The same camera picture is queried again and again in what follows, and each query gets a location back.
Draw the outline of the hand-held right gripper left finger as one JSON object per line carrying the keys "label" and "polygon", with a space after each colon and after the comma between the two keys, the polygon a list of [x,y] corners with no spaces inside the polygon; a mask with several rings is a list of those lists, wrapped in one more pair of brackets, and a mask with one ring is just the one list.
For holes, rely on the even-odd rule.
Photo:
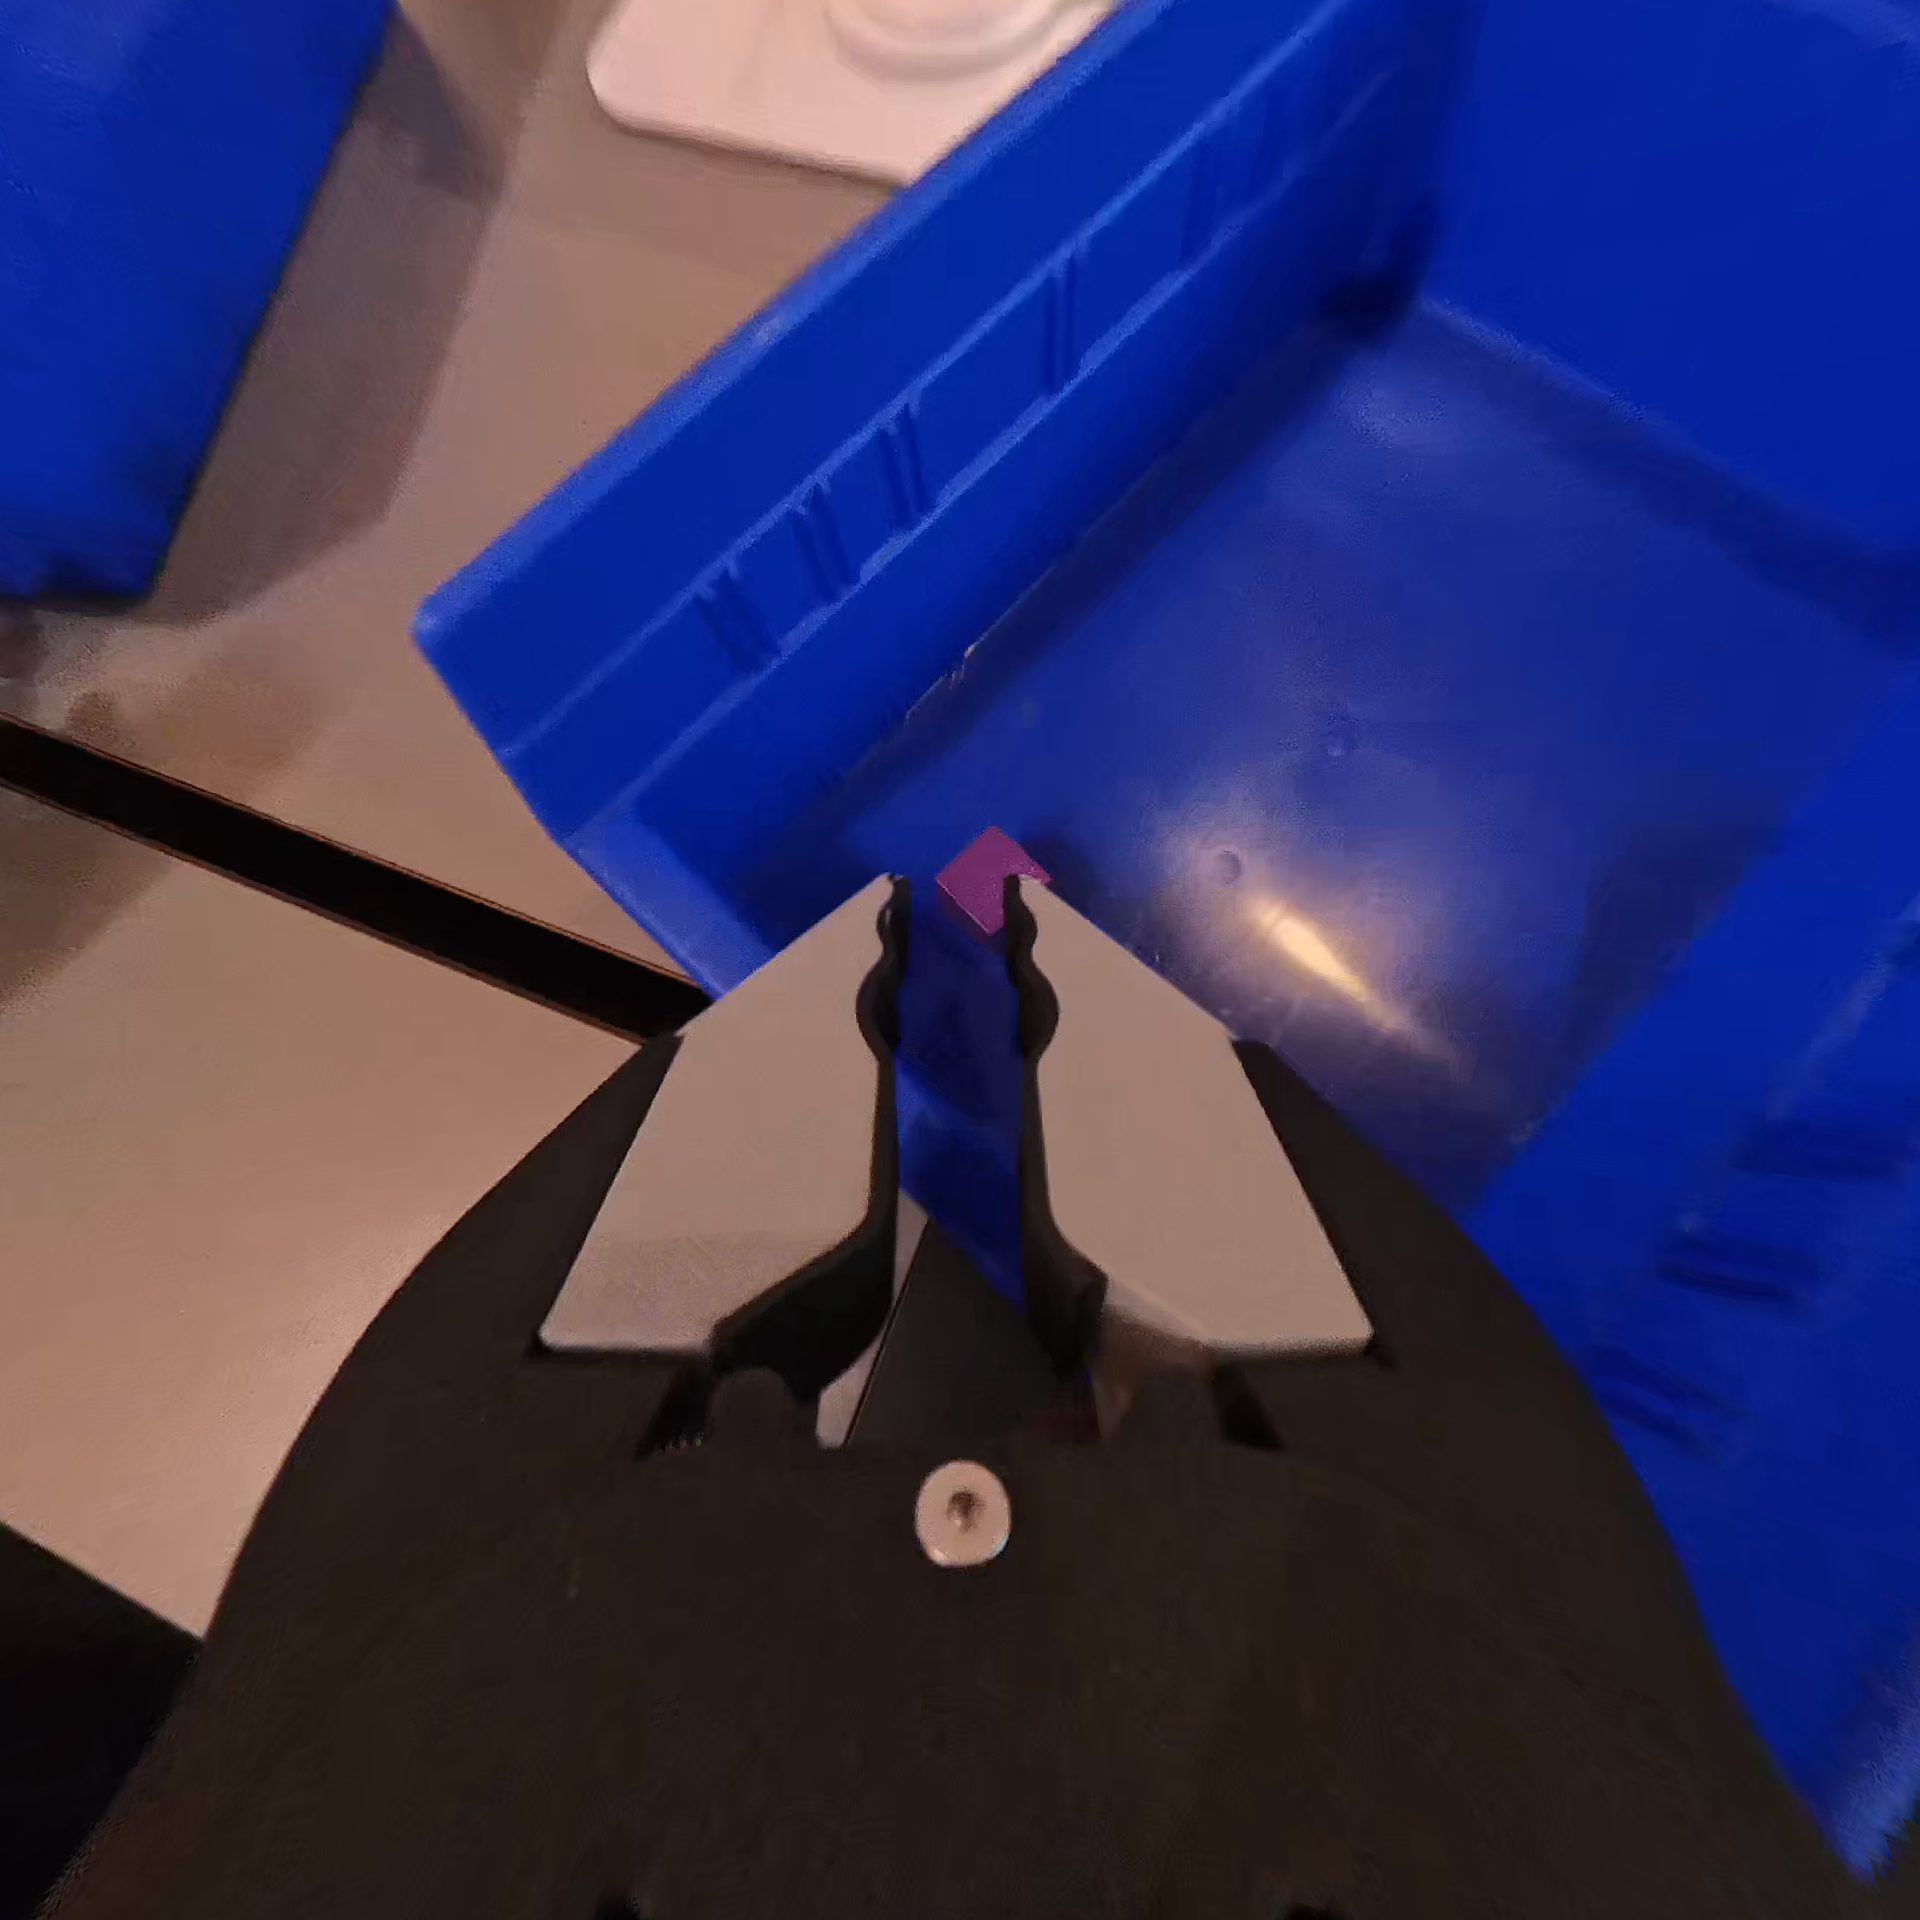
{"label": "hand-held right gripper left finger", "polygon": [[814,1405],[888,1324],[908,875],[646,1042],[638,1134],[544,1313],[544,1350],[769,1368]]}

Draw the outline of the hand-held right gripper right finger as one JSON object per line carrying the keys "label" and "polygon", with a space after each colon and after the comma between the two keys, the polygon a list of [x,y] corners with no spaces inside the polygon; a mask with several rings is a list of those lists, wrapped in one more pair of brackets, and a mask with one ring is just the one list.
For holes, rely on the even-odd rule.
{"label": "hand-held right gripper right finger", "polygon": [[1020,1292],[1057,1368],[1368,1350],[1359,1290],[1229,1030],[1044,883],[1003,883]]}

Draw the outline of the purple cube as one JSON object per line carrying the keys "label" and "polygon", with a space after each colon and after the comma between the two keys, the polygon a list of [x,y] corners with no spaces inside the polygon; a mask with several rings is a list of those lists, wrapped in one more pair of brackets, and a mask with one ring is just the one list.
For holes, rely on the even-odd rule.
{"label": "purple cube", "polygon": [[1049,883],[1003,827],[978,827],[943,875],[931,901],[966,943],[1003,943],[1003,883]]}

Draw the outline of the blue plastic bin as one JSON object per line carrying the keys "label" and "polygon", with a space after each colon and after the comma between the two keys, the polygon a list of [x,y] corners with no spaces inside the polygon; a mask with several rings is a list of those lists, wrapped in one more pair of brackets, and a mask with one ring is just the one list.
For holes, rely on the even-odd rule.
{"label": "blue plastic bin", "polygon": [[390,0],[0,10],[0,594],[140,600]]}
{"label": "blue plastic bin", "polygon": [[1527,1292],[1871,1871],[1920,1804],[1920,10],[1124,0],[414,612],[739,988],[1003,827]]}

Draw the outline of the wooden document stand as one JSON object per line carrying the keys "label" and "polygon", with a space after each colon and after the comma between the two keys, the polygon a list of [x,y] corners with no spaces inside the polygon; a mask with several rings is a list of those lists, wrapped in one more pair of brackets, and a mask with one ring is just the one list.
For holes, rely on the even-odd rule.
{"label": "wooden document stand", "polygon": [[589,94],[614,131],[912,188],[1106,0],[614,0]]}

